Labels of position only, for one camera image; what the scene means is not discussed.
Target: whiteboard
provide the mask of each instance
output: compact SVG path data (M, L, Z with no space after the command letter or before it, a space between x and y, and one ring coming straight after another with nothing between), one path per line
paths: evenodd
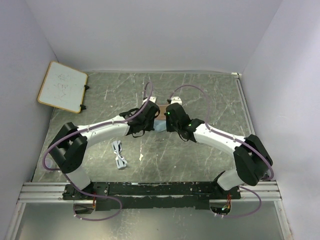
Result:
M45 75L39 103L73 113L80 113L88 75L84 72L52 61Z

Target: white wall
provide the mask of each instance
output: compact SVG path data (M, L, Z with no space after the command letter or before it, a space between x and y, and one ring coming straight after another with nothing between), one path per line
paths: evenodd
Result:
M26 0L81 70L242 72L282 0Z
M0 239L36 167L52 108L37 102L55 55L24 0L0 7Z
M320 236L320 2L284 0L243 73L296 240Z

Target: whiteboard frame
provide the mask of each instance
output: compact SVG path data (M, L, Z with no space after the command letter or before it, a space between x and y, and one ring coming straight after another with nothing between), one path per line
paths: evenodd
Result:
M81 107L80 107L80 105L81 105L81 104L83 103L83 101L84 101L86 88L83 88L82 99L81 99L81 102L80 102L80 104L79 104L79 108L80 108L79 111L72 111L72 110L70 110L70 109L66 109L66 108L63 108L63 107L60 107L60 106L56 106L56 105L52 105L52 104L49 104L49 103L40 101L40 96L41 96L42 90L43 90L43 88L44 88L44 86L45 86L45 83L46 83L46 80L47 80L47 76L48 76L48 73L49 73L49 70L50 70L50 68L51 68L51 64L52 64L52 63L57 63L57 64L60 64L60 65L62 65L62 66L65 66L65 67L67 67L67 68L76 70L76 71L79 72L79 73L85 74L85 75L86 75L86 78L85 78L84 85L87 84L88 74L86 74L85 72L79 71L79 70L77 70L77 69L75 69L75 68L73 68L73 67L64 65L64 64L62 64L62 63L60 63L60 62L58 62L58 61L51 61L50 64L49 64L49 67L48 67L48 69L47 69L47 71L46 71L46 74L45 74L45 76L44 76L44 80L43 80L43 83L42 83L42 86L41 86L41 89L40 89L40 92L39 92L39 95L38 95L38 98L37 98L38 102L41 103L41 104L44 104L44 105L48 105L48 106L57 108L57 109L66 110L66 111L68 111L68 112L72 112L72 113L75 113L75 114L80 113L80 112L81 112Z

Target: wall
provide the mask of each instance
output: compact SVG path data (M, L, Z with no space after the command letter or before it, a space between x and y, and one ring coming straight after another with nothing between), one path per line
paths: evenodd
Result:
M319 239L320 4L284 0L243 72L296 240Z
M36 167L52 108L37 102L55 55L24 0L0 7L0 239Z
M80 70L242 72L282 0L26 0Z

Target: gray marble tabletop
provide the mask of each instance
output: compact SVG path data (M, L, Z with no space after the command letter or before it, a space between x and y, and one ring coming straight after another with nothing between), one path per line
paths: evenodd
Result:
M166 104L174 89L193 84L205 89L211 112L209 124L235 135L249 135L238 85L230 74L184 72L124 73L88 72L90 89L84 95L87 109L79 114L55 109L39 157L33 182L65 182L60 172L48 172L41 158L49 143L67 122L88 125L111 119L121 112L141 106L144 84L152 81L157 104ZM201 92L185 87L177 92L190 118L205 119L207 106ZM87 149L83 167L92 181L176 182L212 181L219 173L235 166L233 158L208 145L183 142L177 133L146 132L143 137L124 136L122 155L127 167L117 169L116 155L106 139Z

